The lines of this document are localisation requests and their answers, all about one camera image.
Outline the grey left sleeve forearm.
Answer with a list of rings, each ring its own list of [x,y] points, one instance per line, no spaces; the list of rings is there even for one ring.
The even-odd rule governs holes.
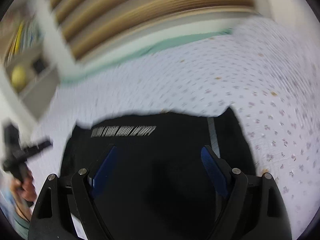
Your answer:
[[[12,204],[9,204],[5,215],[16,233],[23,239],[28,239],[30,223],[18,215]]]

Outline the person's left hand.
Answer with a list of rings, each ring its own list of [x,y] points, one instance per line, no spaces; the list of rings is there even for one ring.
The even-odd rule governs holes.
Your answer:
[[[10,191],[16,204],[23,205],[24,200],[28,202],[34,202],[36,200],[37,194],[33,185],[33,180],[31,171],[28,171],[23,183],[16,178],[12,178]]]

